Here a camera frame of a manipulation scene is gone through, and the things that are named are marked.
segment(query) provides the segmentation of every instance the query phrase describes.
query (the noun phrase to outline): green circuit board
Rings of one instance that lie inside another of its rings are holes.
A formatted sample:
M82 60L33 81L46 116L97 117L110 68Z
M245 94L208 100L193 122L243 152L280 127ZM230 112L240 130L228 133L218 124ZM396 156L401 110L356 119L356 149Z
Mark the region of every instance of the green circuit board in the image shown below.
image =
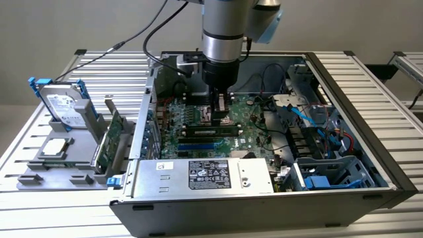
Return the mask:
M251 120L251 112L256 106L256 103L249 106L247 100L253 100L253 97L236 96L229 105L228 117L222 120L222 125L233 125L239 123L241 125L241 134L237 137L214 137L213 138L213 149L208 150L177 150L178 139L184 138L181 134L182 124L185 125L205 125L202 111L206 110L204 106L186 106L180 99L173 99L166 105L168 119L166 123L169 126L162 126L161 130L161 159L185 159L185 158L226 158L230 157L230 152L253 152L257 158L265 158L269 162L273 158L272 151L267 151L257 144L256 138L260 141L265 139L267 133L259 130ZM188 156L178 156L177 152L188 152Z
M122 119L117 111L114 111L110 125L108 128L108 131L105 132L102 136L102 141L97 147L98 151L96 151L96 157L94 157L102 169L105 169L109 163L114 160L118 142L120 142L121 130L122 130Z

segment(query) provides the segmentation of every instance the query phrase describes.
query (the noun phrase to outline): blue drive bracket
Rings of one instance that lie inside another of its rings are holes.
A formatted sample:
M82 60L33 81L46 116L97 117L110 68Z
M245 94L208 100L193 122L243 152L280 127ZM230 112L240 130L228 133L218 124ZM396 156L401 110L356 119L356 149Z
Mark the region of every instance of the blue drive bracket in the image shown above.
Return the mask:
M37 96L37 98L41 99L41 102L42 102L42 104L44 104L44 106L45 106L45 108L46 108L49 114L52 115L53 121L58 121L58 120L56 119L53 113L52 113L50 108L48 107L48 105L46 105L46 103L45 103L44 98L41 97L41 94L40 94L40 91L38 91L38 88L37 88L38 81L41 81L41 82L40 82L40 85L48 85L48 84L52 83L52 80L50 80L50 79L45 79L45 78L38 79L37 82L36 82L34 80L36 80L34 77L30 77L30 78L28 79L29 87L32 88L32 91L33 91L33 93L34 93L34 96Z
M85 82L81 79L78 79L76 81L76 84L77 84L77 86L80 88L81 97L84 99L90 99L89 94L88 94L88 90L86 90L86 87L85 87ZM93 105L92 105L92 112L93 112L94 118L98 119L98 114L97 114L97 111L96 111Z
M56 84L54 81L50 79L50 78L40 78L38 80L36 80L34 77L30 77L28 79L28 82L29 82L29 87L32 88L33 92L34 92L34 95L41 99L44 105L45 105L45 108L49 112L49 114L52 115L53 117L53 121L58 121L57 118L54 117L52 111L50 111L50 108L48 107L46 103L45 103L45 100L41 96L41 93L38 91L38 88L45 86L45 85L50 85L50 84ZM60 82L60 84L73 84L76 83L76 85L78 86L78 89L80 89L80 95L84 99L90 99L89 97L89 94L88 94L88 90L86 90L86 87L85 87L85 83L81 79L78 79L76 82ZM93 115L96 117L96 119L98 118L98 113L94 109L94 106L92 105L92 112L93 112Z

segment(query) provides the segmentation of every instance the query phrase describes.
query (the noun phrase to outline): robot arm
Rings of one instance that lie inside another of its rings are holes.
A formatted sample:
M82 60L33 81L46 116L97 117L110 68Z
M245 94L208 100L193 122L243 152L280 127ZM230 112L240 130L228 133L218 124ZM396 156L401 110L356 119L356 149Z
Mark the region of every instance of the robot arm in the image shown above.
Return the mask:
M244 37L268 43L279 24L280 0L186 0L204 5L202 81L209 86L210 119L228 114L226 89L236 83Z

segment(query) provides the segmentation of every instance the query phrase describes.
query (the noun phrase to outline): white wall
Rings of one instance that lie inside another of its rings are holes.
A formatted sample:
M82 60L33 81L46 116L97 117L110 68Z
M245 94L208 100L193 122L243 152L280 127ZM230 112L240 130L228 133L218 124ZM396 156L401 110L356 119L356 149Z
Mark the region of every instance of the white wall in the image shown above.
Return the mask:
M170 0L158 21L181 4ZM29 76L54 77L76 49L105 50L152 18L162 0L0 0L0 104L38 100ZM281 0L284 16L273 41L253 50L352 50L361 61L384 63L392 51L423 51L423 0ZM200 6L189 4L158 31L149 48L201 46ZM142 36L122 50L140 51ZM405 80L392 90L409 100Z

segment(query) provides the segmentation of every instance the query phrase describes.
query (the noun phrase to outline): silver cylinder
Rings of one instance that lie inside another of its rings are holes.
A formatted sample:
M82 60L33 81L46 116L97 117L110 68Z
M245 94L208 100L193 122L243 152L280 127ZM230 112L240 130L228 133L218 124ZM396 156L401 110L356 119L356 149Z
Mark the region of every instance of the silver cylinder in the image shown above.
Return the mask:
M232 62L240 57L243 40L243 37L236 40L218 40L202 34L202 53L214 62Z
M244 33L248 10L252 0L206 0L204 1L202 29L222 36Z
M280 5L280 0L259 0L257 5L279 6Z

